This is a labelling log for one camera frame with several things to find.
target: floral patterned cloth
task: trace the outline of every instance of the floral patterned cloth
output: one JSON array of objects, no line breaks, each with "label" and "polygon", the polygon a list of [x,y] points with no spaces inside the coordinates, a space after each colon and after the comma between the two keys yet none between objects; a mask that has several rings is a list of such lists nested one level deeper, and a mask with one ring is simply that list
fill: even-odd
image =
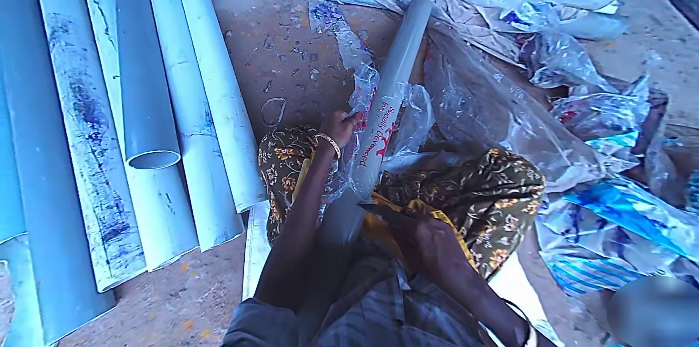
[{"label": "floral patterned cloth", "polygon": [[[277,130],[262,138],[258,163],[271,209],[267,239],[273,244],[289,209],[304,159],[318,131],[310,126]],[[421,200],[446,214],[464,239],[477,271],[489,280],[517,249],[539,210],[545,180],[522,157],[499,149],[446,170],[419,171],[398,179],[384,173],[376,192],[400,207]]]},{"label": "floral patterned cloth", "polygon": [[398,206],[418,199],[444,212],[466,241],[477,271],[489,280],[533,223],[544,188],[535,166],[494,148],[458,167],[401,179],[384,173],[376,192]]},{"label": "floral patterned cloth", "polygon": [[257,163],[267,186],[270,202],[267,240],[273,244],[292,208],[292,195],[299,180],[304,159],[310,159],[318,146],[313,136],[318,130],[310,126],[275,130],[262,138]]}]

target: clear plastic bag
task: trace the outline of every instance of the clear plastic bag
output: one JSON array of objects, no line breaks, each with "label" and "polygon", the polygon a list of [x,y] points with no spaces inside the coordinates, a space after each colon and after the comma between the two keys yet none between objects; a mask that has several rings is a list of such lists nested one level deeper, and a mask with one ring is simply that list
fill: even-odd
[{"label": "clear plastic bag", "polygon": [[434,22],[425,62],[440,131],[460,153],[503,147],[546,176],[546,190],[562,192],[605,175],[600,155],[557,122],[442,22]]},{"label": "clear plastic bag", "polygon": [[399,157],[416,154],[424,145],[428,133],[435,124],[430,94],[420,84],[407,84],[406,107],[400,117],[397,132],[391,138],[387,155]]},{"label": "clear plastic bag", "polygon": [[[571,95],[578,96],[597,92],[618,93],[597,73],[582,44],[570,35],[551,31],[536,34],[524,44],[520,57],[529,71],[529,81],[538,87],[551,89],[584,85],[577,92],[571,91]],[[590,90],[589,85],[598,89]]]}]

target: gold bangle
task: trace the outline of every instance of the gold bangle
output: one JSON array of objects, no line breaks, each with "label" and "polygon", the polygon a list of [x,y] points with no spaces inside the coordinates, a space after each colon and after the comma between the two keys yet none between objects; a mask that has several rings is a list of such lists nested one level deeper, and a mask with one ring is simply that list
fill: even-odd
[{"label": "gold bangle", "polygon": [[342,153],[340,152],[340,147],[337,146],[337,142],[335,142],[334,139],[330,138],[330,136],[328,136],[325,133],[318,133],[318,134],[313,136],[313,139],[315,139],[316,142],[318,142],[318,137],[323,138],[324,140],[328,141],[330,143],[330,145],[332,145],[333,148],[335,149],[335,154],[337,155],[337,159],[340,159],[340,157],[342,156]]}]

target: concrete floor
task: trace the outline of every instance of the concrete floor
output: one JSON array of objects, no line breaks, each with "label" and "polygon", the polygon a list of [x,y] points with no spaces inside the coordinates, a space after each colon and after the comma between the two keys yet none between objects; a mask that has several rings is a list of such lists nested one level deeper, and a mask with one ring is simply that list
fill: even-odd
[{"label": "concrete floor", "polygon": [[[664,58],[660,86],[676,96],[671,119],[677,132],[699,138],[699,101],[694,81],[699,68],[699,33],[666,0],[626,0],[622,14],[631,30],[619,40],[590,45],[605,74],[634,79],[641,74],[644,51]],[[258,138],[269,129],[278,110],[261,107],[284,97],[282,125],[315,123],[345,108],[354,84],[327,34],[308,26],[308,0],[213,0],[240,87]],[[344,6],[353,30],[381,64],[396,32],[398,18],[379,10]],[[319,71],[311,79],[310,71]],[[115,289],[118,306],[60,341],[60,346],[216,346],[240,303],[245,237],[207,253],[188,253],[160,271],[143,274]],[[605,333],[585,310],[568,305],[537,255],[536,236],[529,234],[520,261],[542,299],[556,332],[567,346],[599,346]]]}]

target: gray pvc pipe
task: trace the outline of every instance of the gray pvc pipe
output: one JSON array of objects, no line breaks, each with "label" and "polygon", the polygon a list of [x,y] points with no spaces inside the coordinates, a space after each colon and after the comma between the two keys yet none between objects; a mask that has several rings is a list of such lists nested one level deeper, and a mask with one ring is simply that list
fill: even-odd
[{"label": "gray pvc pipe", "polygon": [[129,166],[161,169],[181,154],[150,0],[116,0]]},{"label": "gray pvc pipe", "polygon": [[[360,149],[373,137],[369,131],[372,124],[376,123],[377,116],[381,119],[378,113],[381,103],[377,101],[395,99],[401,92],[400,84],[410,79],[410,72],[415,65],[431,11],[432,3],[429,0],[414,0],[406,10],[381,71],[376,95],[368,114],[367,129],[360,135]],[[381,171],[381,162],[380,159],[368,162],[360,175],[362,183],[371,187],[371,190]],[[325,211],[316,235],[308,292],[298,313],[300,345],[308,344],[315,335],[342,288],[352,257],[352,244],[359,234],[366,213],[357,204],[367,201],[366,193],[355,193],[348,189]]]},{"label": "gray pvc pipe", "polygon": [[114,307],[97,293],[39,0],[0,0],[5,85],[45,343]]}]

